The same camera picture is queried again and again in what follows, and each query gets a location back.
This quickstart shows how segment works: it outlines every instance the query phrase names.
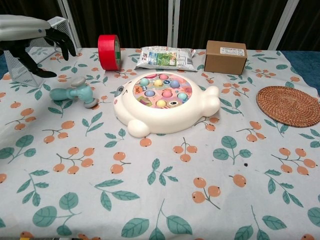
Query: plastic package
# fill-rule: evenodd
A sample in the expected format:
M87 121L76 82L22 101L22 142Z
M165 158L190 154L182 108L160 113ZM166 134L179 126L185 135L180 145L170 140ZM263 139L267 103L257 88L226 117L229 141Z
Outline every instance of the plastic package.
M192 57L196 50L168 46L146 46L141 49L136 67L146 69L197 71Z

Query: metal mesh holder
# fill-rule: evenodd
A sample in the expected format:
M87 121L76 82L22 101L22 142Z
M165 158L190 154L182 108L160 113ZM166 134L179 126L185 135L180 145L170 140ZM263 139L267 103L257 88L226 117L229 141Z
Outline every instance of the metal mesh holder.
M68 20L60 16L55 16L54 18L48 20L48 23L52 28L59 30L69 36L73 45L75 46L75 53L78 54L75 39L69 26ZM25 51L38 65L52 54L56 52L61 53L61 49L56 46L56 43L54 43L54 46L51 46L44 40L43 37L33 39L30 42L30 46L27 47ZM9 51L4 51L4 56L12 81L36 88L41 86L41 84L44 82L44 79L42 77L29 72L28 69L18 59L13 57Z

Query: tape roll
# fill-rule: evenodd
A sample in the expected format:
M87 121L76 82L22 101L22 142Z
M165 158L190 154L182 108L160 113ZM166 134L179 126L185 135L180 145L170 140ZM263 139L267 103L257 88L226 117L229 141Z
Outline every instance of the tape roll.
M119 70L121 52L118 36L100 35L98 38L98 54L101 67L104 70Z

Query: rattan placemat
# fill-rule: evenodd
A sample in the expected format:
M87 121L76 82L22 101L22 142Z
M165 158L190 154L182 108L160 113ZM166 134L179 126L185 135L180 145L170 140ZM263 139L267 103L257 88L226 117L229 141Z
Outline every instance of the rattan placemat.
M320 104L307 93L286 86L267 86L256 95L260 109L273 120L305 128L320 122Z

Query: brown cardboard box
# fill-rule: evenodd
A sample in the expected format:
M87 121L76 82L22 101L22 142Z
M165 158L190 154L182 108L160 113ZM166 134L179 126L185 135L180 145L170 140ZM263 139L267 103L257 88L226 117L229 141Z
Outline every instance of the brown cardboard box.
M206 44L205 72L241 75L247 60L244 43L211 41Z

